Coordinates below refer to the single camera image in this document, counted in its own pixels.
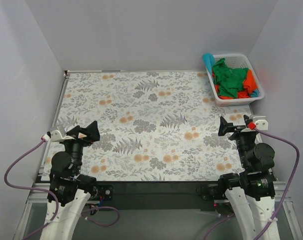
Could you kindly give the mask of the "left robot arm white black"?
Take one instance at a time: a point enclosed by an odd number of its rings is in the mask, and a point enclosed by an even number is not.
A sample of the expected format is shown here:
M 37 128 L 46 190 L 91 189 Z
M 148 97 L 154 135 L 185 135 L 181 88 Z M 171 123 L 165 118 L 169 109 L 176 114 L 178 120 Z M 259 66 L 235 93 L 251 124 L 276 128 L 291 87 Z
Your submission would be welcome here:
M 77 125 L 69 131 L 54 126 L 43 139 L 62 144 L 64 151 L 51 158 L 45 227 L 40 238 L 70 240 L 85 204 L 98 194 L 96 178 L 81 174 L 83 149 L 100 140 L 98 123 Z

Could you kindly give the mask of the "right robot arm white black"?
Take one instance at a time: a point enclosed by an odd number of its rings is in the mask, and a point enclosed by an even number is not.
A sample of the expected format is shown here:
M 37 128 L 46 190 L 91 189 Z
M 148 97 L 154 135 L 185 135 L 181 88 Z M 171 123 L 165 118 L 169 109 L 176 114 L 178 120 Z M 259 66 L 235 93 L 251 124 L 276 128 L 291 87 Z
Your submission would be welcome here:
M 230 202 L 245 240 L 278 240 L 280 234 L 275 212 L 275 188 L 270 170 L 274 167 L 274 149 L 266 143 L 256 143 L 259 131 L 266 131 L 265 116 L 244 115 L 244 125 L 234 125 L 220 117 L 218 136 L 230 133 L 236 143 L 243 168 L 241 173 L 221 175 L 218 194 Z

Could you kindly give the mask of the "green t shirt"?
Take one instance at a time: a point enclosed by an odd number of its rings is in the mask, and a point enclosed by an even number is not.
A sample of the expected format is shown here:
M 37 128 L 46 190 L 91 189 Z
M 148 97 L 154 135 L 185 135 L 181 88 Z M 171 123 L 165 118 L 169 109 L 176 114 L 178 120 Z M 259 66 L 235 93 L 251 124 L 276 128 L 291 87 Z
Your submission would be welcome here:
M 232 68 L 227 66 L 226 59 L 221 58 L 211 68 L 213 83 L 221 99 L 237 99 L 239 92 L 245 90 L 243 82 L 247 77 L 248 68 Z

